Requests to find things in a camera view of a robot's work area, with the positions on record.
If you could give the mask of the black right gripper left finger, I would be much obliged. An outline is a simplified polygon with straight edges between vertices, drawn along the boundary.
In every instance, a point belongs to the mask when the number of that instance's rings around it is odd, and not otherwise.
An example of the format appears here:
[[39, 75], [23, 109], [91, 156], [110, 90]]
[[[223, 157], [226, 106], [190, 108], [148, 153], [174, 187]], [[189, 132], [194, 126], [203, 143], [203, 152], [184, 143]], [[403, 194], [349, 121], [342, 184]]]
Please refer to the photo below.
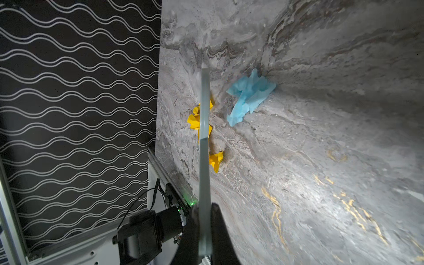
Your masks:
[[195, 205], [187, 218], [180, 245], [170, 265], [199, 264], [199, 214]]

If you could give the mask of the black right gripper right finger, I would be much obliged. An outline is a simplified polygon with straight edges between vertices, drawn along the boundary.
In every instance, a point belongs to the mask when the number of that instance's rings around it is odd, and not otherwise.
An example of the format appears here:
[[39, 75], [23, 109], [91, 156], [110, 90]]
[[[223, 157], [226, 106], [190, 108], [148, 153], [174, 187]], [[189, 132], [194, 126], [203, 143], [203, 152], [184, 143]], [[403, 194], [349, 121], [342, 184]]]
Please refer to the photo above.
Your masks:
[[211, 207], [212, 232], [212, 264], [213, 265], [241, 265], [234, 250], [231, 238], [227, 231], [224, 217], [218, 204]]

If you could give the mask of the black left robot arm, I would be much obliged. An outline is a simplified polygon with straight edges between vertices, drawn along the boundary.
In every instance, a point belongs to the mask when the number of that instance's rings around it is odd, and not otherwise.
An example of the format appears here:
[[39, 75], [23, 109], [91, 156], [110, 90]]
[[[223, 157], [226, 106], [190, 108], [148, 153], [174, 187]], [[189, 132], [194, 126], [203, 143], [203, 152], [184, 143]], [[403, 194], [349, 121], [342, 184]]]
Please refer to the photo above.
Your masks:
[[130, 217], [118, 231], [88, 239], [79, 246], [44, 257], [40, 265], [148, 265], [168, 241], [182, 234], [186, 212], [172, 206], [161, 212], [145, 210]]

